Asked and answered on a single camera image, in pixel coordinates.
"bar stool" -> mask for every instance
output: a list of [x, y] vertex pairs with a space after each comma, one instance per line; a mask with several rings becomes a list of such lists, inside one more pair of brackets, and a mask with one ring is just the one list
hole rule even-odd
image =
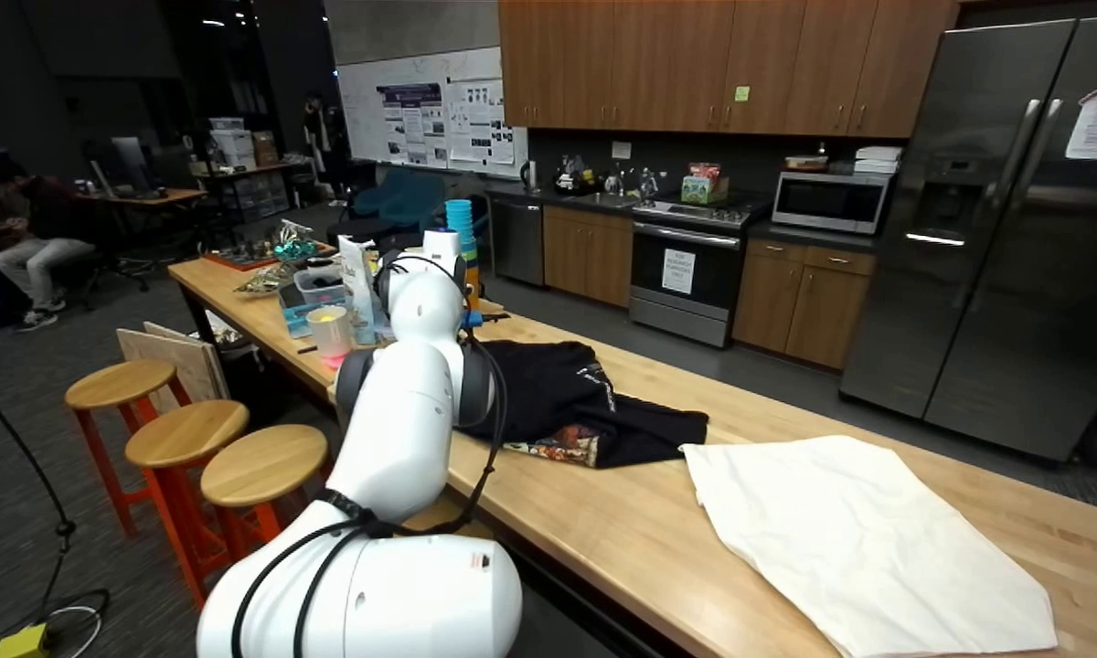
[[195, 604], [203, 604], [207, 575], [230, 560], [225, 538], [202, 516], [195, 477], [219, 444], [246, 431], [246, 424], [247, 408], [242, 402], [203, 399], [152, 418], [123, 441], [123, 458], [145, 477]]
[[283, 533], [278, 503], [318, 474], [326, 459], [326, 436], [307, 424], [270, 424], [223, 444], [203, 474], [202, 488], [217, 506], [251, 506], [256, 541]]
[[94, 370], [89, 376], [79, 376], [75, 382], [70, 382], [64, 392], [64, 407], [75, 418], [75, 427], [84, 436], [89, 452], [94, 458], [100, 477], [111, 492], [111, 503], [116, 511], [116, 524], [123, 533], [136, 533], [136, 520], [130, 520], [130, 503], [145, 499], [145, 486], [142, 488], [123, 488], [113, 459], [105, 452], [105, 438], [94, 424], [100, 408], [116, 408], [119, 421], [128, 424], [128, 431], [137, 431], [142, 424], [151, 424], [157, 418], [152, 408], [152, 392], [168, 388], [175, 394], [180, 407], [191, 402], [184, 380], [175, 376], [173, 360], [116, 360], [105, 370]]

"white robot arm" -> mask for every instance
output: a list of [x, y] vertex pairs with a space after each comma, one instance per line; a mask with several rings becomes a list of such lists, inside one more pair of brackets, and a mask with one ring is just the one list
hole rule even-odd
[[496, 541], [374, 538], [374, 520], [402, 524], [446, 486], [462, 313], [452, 276], [406, 259], [393, 342], [374, 353], [326, 492], [217, 581], [198, 654], [509, 654], [521, 584]]

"white towel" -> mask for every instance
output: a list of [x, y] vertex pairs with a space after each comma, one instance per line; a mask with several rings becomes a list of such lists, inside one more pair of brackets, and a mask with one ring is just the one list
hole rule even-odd
[[844, 654], [1058, 645], [1044, 587], [882, 444], [684, 444], [715, 538]]

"kitchen cabinet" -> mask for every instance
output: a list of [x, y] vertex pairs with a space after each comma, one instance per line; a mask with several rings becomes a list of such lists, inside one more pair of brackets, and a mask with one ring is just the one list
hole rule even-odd
[[546, 286], [630, 308], [632, 223], [620, 214], [546, 209]]
[[805, 0], [783, 131], [903, 137], [955, 0]]
[[509, 123], [714, 128], [731, 0], [499, 0]]
[[842, 370], [869, 275], [866, 252], [752, 237], [731, 335]]
[[509, 123], [907, 137], [958, 0], [499, 0]]

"dishwasher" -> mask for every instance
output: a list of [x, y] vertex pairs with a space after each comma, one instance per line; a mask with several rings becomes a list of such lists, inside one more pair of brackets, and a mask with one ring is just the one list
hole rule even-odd
[[496, 276], [546, 286], [546, 205], [491, 197], [491, 264]]

